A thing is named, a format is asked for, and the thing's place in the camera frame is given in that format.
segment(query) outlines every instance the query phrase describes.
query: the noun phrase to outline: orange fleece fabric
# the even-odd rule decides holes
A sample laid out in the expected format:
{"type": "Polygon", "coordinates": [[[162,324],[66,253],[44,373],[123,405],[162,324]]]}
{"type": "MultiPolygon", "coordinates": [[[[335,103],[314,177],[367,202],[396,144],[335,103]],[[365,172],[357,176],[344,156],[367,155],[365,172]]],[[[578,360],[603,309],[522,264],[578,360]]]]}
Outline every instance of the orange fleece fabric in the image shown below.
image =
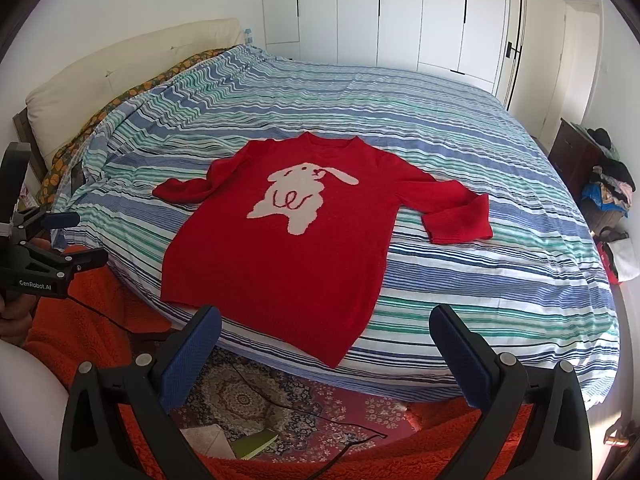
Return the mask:
{"type": "MultiPolygon", "coordinates": [[[[70,248],[69,251],[81,248],[70,248]]],[[[107,268],[76,275],[69,294],[138,333],[164,332],[170,323],[135,296],[107,268]]],[[[70,388],[78,365],[91,361],[100,368],[132,361],[129,338],[106,319],[72,300],[42,298],[25,349],[70,388]]],[[[518,446],[530,406],[523,406],[498,460],[487,478],[502,475],[518,446]]],[[[146,473],[164,479],[146,445],[129,406],[122,409],[129,437],[146,473]]],[[[388,445],[350,454],[322,475],[322,480],[431,480],[453,457],[480,416],[464,399],[412,404],[409,418],[421,428],[388,445]]],[[[216,480],[303,480],[322,463],[267,463],[219,460],[200,456],[216,480]]]]}

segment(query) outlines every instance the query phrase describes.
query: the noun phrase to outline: striped bedsheet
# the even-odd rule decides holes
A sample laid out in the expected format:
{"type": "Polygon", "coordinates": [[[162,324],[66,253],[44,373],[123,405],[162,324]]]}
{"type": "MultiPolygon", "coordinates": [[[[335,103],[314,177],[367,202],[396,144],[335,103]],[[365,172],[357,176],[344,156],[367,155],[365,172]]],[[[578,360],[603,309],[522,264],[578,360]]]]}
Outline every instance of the striped bedsheet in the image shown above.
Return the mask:
{"type": "Polygon", "coordinates": [[[618,365],[618,321],[584,219],[524,129],[494,97],[462,83],[309,64],[238,46],[104,119],[70,164],[82,162],[86,183],[72,195],[68,171],[60,186],[54,210],[76,211],[81,222],[58,232],[55,245],[105,247],[123,282],[167,317],[186,322],[191,312],[159,301],[161,265],[198,205],[164,203],[152,189],[169,177],[204,176],[212,159],[232,156],[250,139],[305,130],[359,135],[437,179],[488,193],[494,238],[437,246],[418,212],[402,208],[374,313],[335,369],[231,320],[220,346],[361,392],[452,397],[460,391],[428,330],[431,309],[449,303],[497,352],[542,367],[567,359],[587,406],[604,399],[618,365]]]}

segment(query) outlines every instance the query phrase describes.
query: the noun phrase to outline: floral carpet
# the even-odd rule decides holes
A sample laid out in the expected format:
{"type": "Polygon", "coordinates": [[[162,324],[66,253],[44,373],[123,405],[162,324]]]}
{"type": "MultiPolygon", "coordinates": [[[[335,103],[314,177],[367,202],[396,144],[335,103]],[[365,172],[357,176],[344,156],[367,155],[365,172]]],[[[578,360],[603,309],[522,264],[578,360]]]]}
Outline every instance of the floral carpet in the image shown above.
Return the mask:
{"type": "Polygon", "coordinates": [[[210,355],[185,405],[172,413],[178,426],[219,424],[229,441],[264,429],[276,431],[278,439],[254,459],[268,462],[327,460],[348,442],[372,435],[362,428],[334,424],[270,404],[238,372],[254,389],[278,404],[388,434],[385,440],[374,438],[354,446],[349,453],[381,446],[414,432],[398,402],[298,378],[220,348],[210,355]]]}

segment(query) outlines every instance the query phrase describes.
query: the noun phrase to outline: cream cushioned headboard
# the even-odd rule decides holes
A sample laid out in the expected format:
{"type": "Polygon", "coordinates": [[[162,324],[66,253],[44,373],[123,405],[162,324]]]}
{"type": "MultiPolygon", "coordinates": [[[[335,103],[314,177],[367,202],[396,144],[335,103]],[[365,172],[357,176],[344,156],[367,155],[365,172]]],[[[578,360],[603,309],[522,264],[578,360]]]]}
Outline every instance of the cream cushioned headboard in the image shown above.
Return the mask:
{"type": "Polygon", "coordinates": [[[29,123],[47,167],[109,101],[210,48],[244,42],[235,18],[185,23],[112,44],[67,66],[27,95],[29,123]]]}

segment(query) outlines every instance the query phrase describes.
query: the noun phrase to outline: white dog graphic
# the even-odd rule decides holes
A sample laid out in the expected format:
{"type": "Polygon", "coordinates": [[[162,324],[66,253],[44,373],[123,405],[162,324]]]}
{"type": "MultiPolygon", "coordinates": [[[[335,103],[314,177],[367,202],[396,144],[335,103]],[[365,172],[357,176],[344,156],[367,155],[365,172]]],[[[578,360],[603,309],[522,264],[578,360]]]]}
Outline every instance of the white dog graphic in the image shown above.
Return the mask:
{"type": "Polygon", "coordinates": [[[321,168],[316,164],[303,162],[284,170],[271,173],[267,180],[273,185],[266,191],[247,218],[281,214],[289,217],[287,231],[292,235],[301,235],[313,222],[322,205],[320,192],[324,185],[320,179],[331,173],[346,184],[355,186],[358,179],[335,168],[321,168]]]}

